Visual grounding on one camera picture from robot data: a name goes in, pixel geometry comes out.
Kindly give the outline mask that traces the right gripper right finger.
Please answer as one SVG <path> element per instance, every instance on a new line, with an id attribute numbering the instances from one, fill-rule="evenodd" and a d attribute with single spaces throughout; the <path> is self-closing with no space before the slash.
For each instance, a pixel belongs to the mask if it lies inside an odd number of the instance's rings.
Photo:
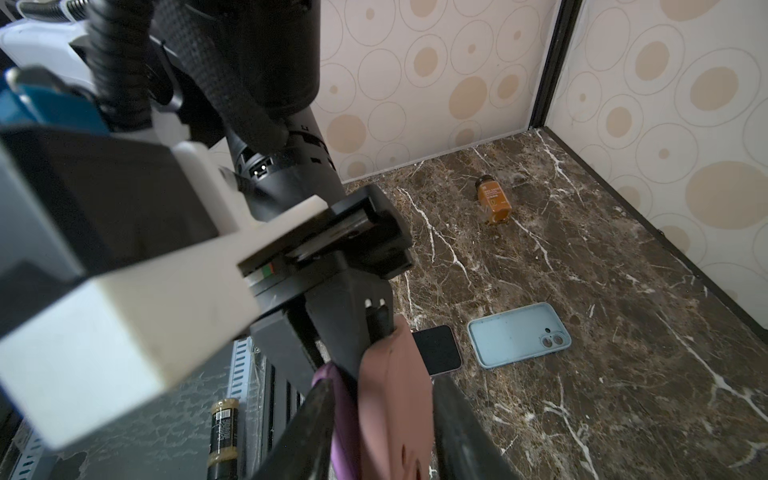
<path id="1" fill-rule="evenodd" d="M 433 417 L 440 479 L 518 479 L 450 377 L 433 382 Z"/>

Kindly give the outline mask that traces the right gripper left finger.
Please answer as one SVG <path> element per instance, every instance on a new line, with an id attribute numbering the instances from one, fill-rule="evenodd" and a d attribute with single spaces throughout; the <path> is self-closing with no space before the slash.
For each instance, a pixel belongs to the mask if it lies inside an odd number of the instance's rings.
<path id="1" fill-rule="evenodd" d="M 334 432 L 333 381 L 314 385 L 252 479 L 327 479 Z"/>

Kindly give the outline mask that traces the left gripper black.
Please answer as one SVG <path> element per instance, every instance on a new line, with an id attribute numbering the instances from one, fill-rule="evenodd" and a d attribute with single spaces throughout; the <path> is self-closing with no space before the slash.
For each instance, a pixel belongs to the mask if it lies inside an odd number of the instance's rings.
<path id="1" fill-rule="evenodd" d="M 260 308 L 254 344 L 301 394 L 330 360 L 349 382 L 394 330 L 392 278 L 412 266 L 407 222 L 366 185 L 282 235 L 239 268 Z"/>

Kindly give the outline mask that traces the purple smartphone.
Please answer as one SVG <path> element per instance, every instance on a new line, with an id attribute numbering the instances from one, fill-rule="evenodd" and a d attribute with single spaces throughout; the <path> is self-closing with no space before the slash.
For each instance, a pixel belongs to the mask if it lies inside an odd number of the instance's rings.
<path id="1" fill-rule="evenodd" d="M 463 360 L 455 334 L 448 325 L 414 331 L 413 338 L 431 377 L 459 370 Z"/>
<path id="2" fill-rule="evenodd" d="M 312 385 L 323 381 L 332 382 L 334 393 L 334 431 L 331 443 L 331 464 L 337 479 L 361 478 L 360 427 L 357 403 L 343 378 L 342 372 L 328 362 L 314 374 Z"/>

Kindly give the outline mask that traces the pink cased smartphone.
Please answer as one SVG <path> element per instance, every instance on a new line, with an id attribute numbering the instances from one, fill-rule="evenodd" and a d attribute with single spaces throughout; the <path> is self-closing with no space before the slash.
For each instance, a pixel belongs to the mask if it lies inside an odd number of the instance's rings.
<path id="1" fill-rule="evenodd" d="M 434 446 L 433 385 L 408 322 L 365 352 L 358 379 L 361 477 L 427 479 Z"/>

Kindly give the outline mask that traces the light blue phone case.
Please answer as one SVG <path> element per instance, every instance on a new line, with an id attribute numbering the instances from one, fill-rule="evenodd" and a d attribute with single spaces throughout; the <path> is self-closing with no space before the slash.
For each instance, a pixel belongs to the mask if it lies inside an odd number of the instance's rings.
<path id="1" fill-rule="evenodd" d="M 472 320 L 467 331 L 484 369 L 563 351 L 572 345 L 565 325 L 546 302 Z"/>

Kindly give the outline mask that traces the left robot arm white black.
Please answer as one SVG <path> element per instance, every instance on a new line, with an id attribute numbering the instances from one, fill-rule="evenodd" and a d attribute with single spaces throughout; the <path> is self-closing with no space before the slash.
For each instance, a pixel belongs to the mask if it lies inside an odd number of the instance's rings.
<path id="1" fill-rule="evenodd" d="M 92 87 L 46 64 L 1 80 L 1 315 L 14 328 L 86 280 L 224 231 L 205 213 L 155 111 L 223 134 L 226 176 L 267 222 L 311 197 L 328 209 L 240 266 L 267 355 L 301 391 L 322 341 L 356 392 L 394 330 L 390 280 L 412 264 L 402 216 L 374 185 L 345 193 L 310 105 L 320 87 L 317 1 L 12 1 L 16 20 L 83 23 Z"/>

